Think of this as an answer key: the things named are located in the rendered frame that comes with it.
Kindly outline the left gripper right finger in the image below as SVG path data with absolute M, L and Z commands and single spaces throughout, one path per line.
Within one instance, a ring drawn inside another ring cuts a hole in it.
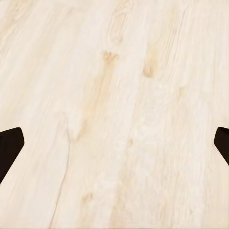
M 224 127 L 218 127 L 215 138 L 214 145 L 221 153 L 227 164 L 229 165 L 229 129 Z

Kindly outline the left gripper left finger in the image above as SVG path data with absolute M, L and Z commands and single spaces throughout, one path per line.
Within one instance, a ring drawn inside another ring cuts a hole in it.
M 0 184 L 25 144 L 21 127 L 0 132 Z

